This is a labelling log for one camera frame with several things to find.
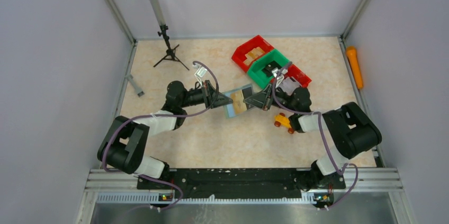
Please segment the orange patterned card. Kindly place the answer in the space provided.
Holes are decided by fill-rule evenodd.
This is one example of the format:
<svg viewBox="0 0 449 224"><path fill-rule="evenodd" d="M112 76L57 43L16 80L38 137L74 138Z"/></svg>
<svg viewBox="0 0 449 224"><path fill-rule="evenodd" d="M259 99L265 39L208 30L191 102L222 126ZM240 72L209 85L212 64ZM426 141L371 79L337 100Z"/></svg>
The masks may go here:
<svg viewBox="0 0 449 224"><path fill-rule="evenodd" d="M234 101L232 109L235 115L240 115L250 109L249 105L244 102L242 90L230 93L230 98Z"/></svg>

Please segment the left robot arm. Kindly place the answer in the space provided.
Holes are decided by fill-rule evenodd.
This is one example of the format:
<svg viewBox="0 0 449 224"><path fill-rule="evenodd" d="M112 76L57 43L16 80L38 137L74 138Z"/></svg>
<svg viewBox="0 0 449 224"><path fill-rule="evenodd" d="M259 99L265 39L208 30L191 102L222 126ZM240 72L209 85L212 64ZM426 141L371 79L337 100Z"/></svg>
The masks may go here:
<svg viewBox="0 0 449 224"><path fill-rule="evenodd" d="M185 107L204 104L214 109L232 104L233 100L215 89L209 80L202 86L187 90L180 81L167 86L166 100L161 110L136 119L116 117L103 142L97 159L104 166L112 166L127 174L163 178L169 165L159 159L144 156L149 137L178 129L188 117Z"/></svg>

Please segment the black credit card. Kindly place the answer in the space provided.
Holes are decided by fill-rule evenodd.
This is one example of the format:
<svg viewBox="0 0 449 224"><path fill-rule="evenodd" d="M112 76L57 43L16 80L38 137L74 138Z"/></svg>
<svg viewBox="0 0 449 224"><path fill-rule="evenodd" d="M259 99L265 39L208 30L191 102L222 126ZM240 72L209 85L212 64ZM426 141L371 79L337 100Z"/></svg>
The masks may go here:
<svg viewBox="0 0 449 224"><path fill-rule="evenodd" d="M251 97L253 95L253 93L254 93L254 91L251 86L242 89L242 95L243 95L244 99Z"/></svg>

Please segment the green card holder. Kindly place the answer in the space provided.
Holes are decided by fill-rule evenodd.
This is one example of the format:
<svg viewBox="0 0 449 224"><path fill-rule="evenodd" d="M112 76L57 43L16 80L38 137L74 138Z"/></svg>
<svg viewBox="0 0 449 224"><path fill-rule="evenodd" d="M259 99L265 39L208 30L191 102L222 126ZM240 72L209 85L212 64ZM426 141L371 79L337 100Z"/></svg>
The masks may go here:
<svg viewBox="0 0 449 224"><path fill-rule="evenodd" d="M244 102L245 98L250 97L253 94L254 89L252 84L247 84L239 88L224 92L224 95L226 97L229 97L233 101L231 104L227 104L224 106L226 118L234 118L242 113L254 109L254 106Z"/></svg>

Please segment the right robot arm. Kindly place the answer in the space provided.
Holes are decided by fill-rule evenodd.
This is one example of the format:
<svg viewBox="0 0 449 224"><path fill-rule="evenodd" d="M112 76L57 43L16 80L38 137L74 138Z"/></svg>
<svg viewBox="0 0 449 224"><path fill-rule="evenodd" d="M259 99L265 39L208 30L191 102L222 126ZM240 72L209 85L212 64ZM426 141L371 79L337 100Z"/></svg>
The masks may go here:
<svg viewBox="0 0 449 224"><path fill-rule="evenodd" d="M290 130L298 133L327 130L334 146L324 140L326 154L311 164L305 175L306 188L321 186L335 173L341 175L349 161L362 152L369 151L382 141L379 129L355 103L348 102L325 113L311 110L307 88L297 87L291 94L281 88L266 86L262 91L244 98L244 103L269 110L272 105L292 112L288 117Z"/></svg>

